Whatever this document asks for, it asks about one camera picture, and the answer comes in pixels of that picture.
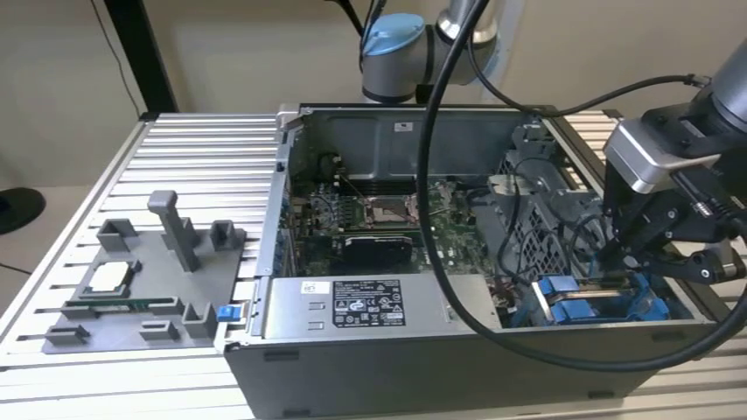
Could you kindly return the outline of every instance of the blue latch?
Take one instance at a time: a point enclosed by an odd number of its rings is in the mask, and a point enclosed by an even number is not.
[[[540,280],[540,289],[544,295],[550,295],[565,291],[580,291],[581,288],[574,276],[544,276]]]
[[[550,311],[558,324],[570,324],[580,320],[597,318],[593,306],[584,299],[562,300],[553,305]]]
[[[219,322],[237,322],[242,320],[242,307],[233,304],[225,304],[219,308],[217,315]]]

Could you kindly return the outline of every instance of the aluminum extrusion table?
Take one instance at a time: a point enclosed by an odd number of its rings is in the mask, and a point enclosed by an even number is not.
[[[617,120],[602,111],[566,120],[604,159]],[[99,251],[95,233],[105,219],[130,218],[138,229],[159,228],[146,209],[155,189],[181,194],[181,214],[197,228],[233,219],[247,230],[234,300],[250,299],[275,153],[275,115],[171,114],[138,124],[0,318],[0,418],[253,418],[217,348],[47,355],[42,347],[61,316],[53,308],[71,297]],[[747,254],[742,245],[741,253]],[[741,280],[716,287],[729,305],[744,286]],[[226,326],[221,333],[230,334]],[[747,418],[746,331],[705,359],[662,371],[622,400],[389,418],[662,417]]]

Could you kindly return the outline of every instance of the floor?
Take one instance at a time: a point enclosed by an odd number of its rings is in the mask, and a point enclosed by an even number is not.
[[[34,271],[90,188],[90,186],[37,188],[47,199],[47,208],[29,226],[0,235],[0,263]],[[23,273],[0,268],[0,314],[6,312],[27,278]]]

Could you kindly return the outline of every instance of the motherboard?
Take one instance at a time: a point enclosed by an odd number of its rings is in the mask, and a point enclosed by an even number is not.
[[[397,187],[339,178],[294,199],[297,261],[305,276],[416,274],[432,271],[420,231],[416,183]],[[470,191],[436,179],[430,200],[440,256],[449,274],[496,276],[469,205]]]

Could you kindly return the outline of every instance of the black cable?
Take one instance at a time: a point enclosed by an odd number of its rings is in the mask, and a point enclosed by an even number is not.
[[[468,44],[469,44],[468,55],[470,57],[472,68],[473,71],[476,72],[476,75],[478,76],[478,79],[481,79],[482,85],[486,87],[486,89],[489,89],[489,92],[514,109],[518,109],[520,111],[528,112],[538,116],[544,116],[545,118],[570,116],[572,114],[577,114],[585,111],[586,109],[596,107],[601,103],[605,103],[616,99],[618,96],[624,96],[630,92],[634,92],[644,88],[649,88],[652,86],[664,85],[666,83],[685,83],[686,85],[692,85],[692,86],[697,84],[697,76],[694,74],[688,74],[688,75],[674,74],[669,76],[653,77],[650,79],[637,81],[636,83],[630,84],[629,86],[621,87],[617,90],[613,90],[610,93],[604,94],[598,98],[592,99],[590,101],[582,103],[581,105],[577,105],[576,107],[572,107],[569,109],[561,109],[558,111],[544,110],[544,109],[529,107],[528,105],[522,105],[512,98],[509,98],[498,90],[498,88],[493,85],[492,81],[489,80],[485,73],[482,72],[481,65],[478,64],[478,59],[476,58],[476,48],[473,42],[469,42]]]
[[[716,346],[721,345],[729,337],[732,337],[738,331],[744,329],[745,321],[747,320],[747,288],[745,289],[745,293],[740,298],[740,302],[737,303],[737,306],[728,315],[726,319],[717,325],[709,335],[704,337],[697,343],[664,356],[646,360],[632,361],[597,361],[573,359],[522,346],[512,339],[509,339],[505,334],[494,332],[486,325],[482,324],[482,322],[470,314],[470,311],[468,311],[468,308],[465,307],[460,297],[457,296],[457,292],[454,291],[453,284],[450,283],[449,276],[445,272],[445,264],[438,254],[434,233],[432,232],[432,208],[429,203],[429,158],[432,154],[430,152],[432,141],[434,138],[436,118],[438,116],[442,99],[445,98],[446,87],[449,85],[449,81],[454,72],[454,68],[457,66],[457,62],[460,60],[462,50],[469,44],[476,25],[478,24],[478,20],[481,19],[481,15],[488,4],[489,0],[477,0],[468,18],[464,21],[462,29],[460,31],[460,34],[457,35],[457,39],[453,42],[453,47],[450,48],[450,51],[446,55],[444,67],[434,84],[434,93],[425,109],[424,127],[421,131],[421,141],[418,147],[416,184],[418,187],[417,198],[418,215],[421,218],[421,232],[424,236],[425,247],[429,253],[429,258],[432,259],[436,279],[442,288],[444,295],[446,296],[446,300],[465,324],[484,338],[493,341],[496,344],[498,344],[512,352],[522,354],[530,359],[542,361],[564,368],[598,372],[640,372],[672,368],[673,366],[677,366],[681,363],[693,360],[696,357],[702,356],[706,352],[712,351]],[[740,229],[742,233],[742,239],[747,242],[747,227],[745,226],[745,224],[740,226]]]
[[[377,24],[377,21],[382,17],[385,7],[388,6],[388,0],[371,0],[369,4],[369,12],[366,13],[366,24],[363,26],[363,36],[361,37],[359,44],[359,69],[363,71],[363,50],[366,49],[366,43],[370,40],[371,28]]]
[[[349,16],[350,22],[353,23],[353,27],[355,28],[355,32],[359,33],[359,37],[363,37],[363,25],[361,24],[359,15],[353,8],[351,0],[329,0],[335,2],[341,7],[342,10],[346,12]]]
[[[98,26],[102,28],[102,33],[105,34],[105,39],[107,40],[109,50],[113,52],[117,60],[117,68],[119,69],[119,77],[122,79],[122,84],[126,86],[127,96],[130,96],[130,101],[133,102],[133,107],[135,108],[135,116],[141,118],[141,108],[138,107],[137,98],[133,96],[133,91],[130,90],[130,86],[127,85],[127,78],[126,78],[126,69],[122,66],[122,60],[119,59],[118,52],[115,51],[115,47],[113,46],[113,41],[109,38],[107,28],[105,28],[105,22],[102,21],[102,15],[99,14],[99,7],[97,7],[97,3],[94,0],[91,1],[91,7],[94,8],[94,13],[97,13],[97,20]]]
[[[0,267],[3,267],[5,269],[10,269],[13,271],[18,271],[19,273],[23,273],[27,276],[33,274],[33,272],[29,269],[19,269],[18,267],[14,267],[13,265],[9,264],[3,264],[2,262],[0,262]]]

